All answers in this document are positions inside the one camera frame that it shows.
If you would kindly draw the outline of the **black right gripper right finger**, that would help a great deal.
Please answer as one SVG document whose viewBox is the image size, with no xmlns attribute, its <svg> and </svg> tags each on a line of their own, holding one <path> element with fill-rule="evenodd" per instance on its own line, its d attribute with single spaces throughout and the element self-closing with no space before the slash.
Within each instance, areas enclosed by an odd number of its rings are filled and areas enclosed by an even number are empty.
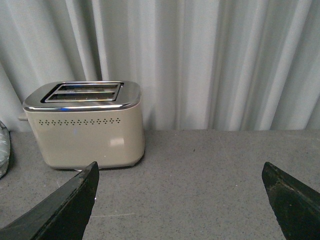
<svg viewBox="0 0 320 240">
<path fill-rule="evenodd" d="M 261 173 L 269 204 L 287 240 L 320 238 L 320 193 L 270 162 Z"/>
</svg>

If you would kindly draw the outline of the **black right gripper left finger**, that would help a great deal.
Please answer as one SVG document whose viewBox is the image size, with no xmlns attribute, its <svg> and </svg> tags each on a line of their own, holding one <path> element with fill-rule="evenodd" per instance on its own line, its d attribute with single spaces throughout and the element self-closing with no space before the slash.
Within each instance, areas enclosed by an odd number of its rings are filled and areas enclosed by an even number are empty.
<svg viewBox="0 0 320 240">
<path fill-rule="evenodd" d="M 81 240 L 99 183 L 97 162 L 0 230 L 2 240 Z"/>
</svg>

